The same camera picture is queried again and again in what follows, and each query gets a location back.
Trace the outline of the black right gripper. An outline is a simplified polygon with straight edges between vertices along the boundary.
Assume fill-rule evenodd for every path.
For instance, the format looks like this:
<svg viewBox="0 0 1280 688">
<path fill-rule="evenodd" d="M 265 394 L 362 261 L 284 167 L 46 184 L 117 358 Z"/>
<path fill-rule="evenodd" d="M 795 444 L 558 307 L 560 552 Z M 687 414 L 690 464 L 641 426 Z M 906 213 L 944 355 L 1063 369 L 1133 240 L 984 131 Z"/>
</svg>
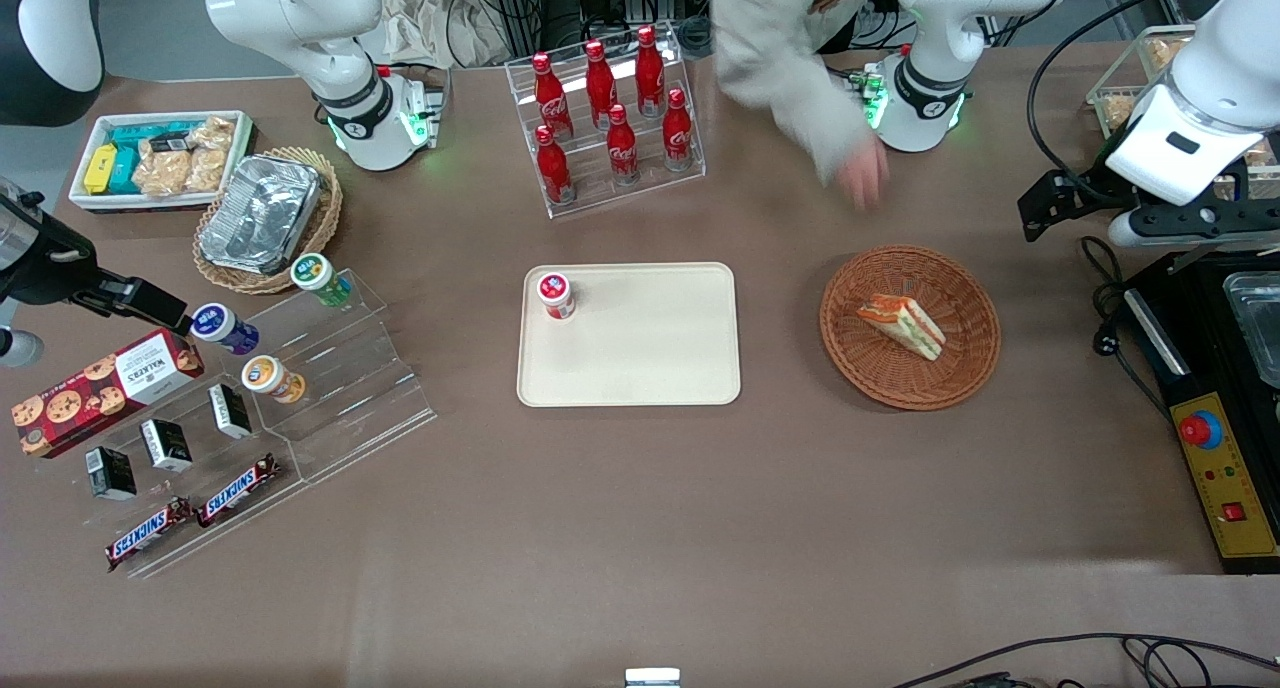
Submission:
<svg viewBox="0 0 1280 688">
<path fill-rule="evenodd" d="M 131 316 L 188 334 L 187 304 L 142 278 L 125 278 L 99 265 L 96 247 L 79 231 L 46 214 L 44 196 L 1 182 L 1 293 L 24 306 L 67 302 L 100 316 Z"/>
</svg>

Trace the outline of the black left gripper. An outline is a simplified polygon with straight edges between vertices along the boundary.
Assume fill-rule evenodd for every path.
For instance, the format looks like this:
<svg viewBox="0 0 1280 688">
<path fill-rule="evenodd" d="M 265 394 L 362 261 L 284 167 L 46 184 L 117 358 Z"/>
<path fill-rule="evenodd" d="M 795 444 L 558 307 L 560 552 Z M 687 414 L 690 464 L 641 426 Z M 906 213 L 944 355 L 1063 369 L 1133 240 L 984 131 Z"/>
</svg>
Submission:
<svg viewBox="0 0 1280 688">
<path fill-rule="evenodd" d="M 1024 240 L 1038 240 L 1048 228 L 1097 211 L 1132 210 L 1137 191 L 1108 168 L 1080 174 L 1048 170 L 1018 199 Z"/>
</svg>

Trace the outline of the person's bare hand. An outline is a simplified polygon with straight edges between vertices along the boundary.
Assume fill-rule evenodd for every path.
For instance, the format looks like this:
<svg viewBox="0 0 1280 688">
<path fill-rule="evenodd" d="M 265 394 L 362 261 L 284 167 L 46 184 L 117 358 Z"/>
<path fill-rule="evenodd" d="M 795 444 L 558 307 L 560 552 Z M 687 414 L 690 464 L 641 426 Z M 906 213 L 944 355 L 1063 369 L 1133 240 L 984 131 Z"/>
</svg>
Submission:
<svg viewBox="0 0 1280 688">
<path fill-rule="evenodd" d="M 869 210 L 881 205 L 888 176 L 884 145 L 872 136 L 844 159 L 835 171 L 835 183 L 855 208 Z"/>
</svg>

